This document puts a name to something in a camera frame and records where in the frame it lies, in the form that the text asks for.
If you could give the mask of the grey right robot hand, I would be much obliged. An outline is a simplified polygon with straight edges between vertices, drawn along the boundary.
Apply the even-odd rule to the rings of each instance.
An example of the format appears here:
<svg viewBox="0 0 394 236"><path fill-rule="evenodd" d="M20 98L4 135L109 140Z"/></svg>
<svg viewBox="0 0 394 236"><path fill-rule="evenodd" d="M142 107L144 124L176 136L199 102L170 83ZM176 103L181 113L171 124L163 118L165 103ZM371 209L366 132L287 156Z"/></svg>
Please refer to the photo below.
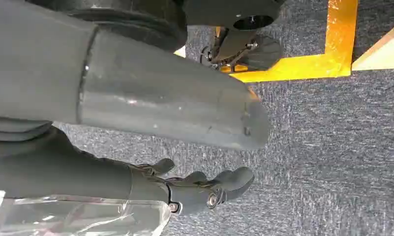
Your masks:
<svg viewBox="0 0 394 236"><path fill-rule="evenodd" d="M0 0L0 190L178 204L191 213L240 197L246 167L208 180L162 179L174 164L131 165L76 148L54 121L240 150L270 134L244 83L157 47L23 0Z"/></svg>

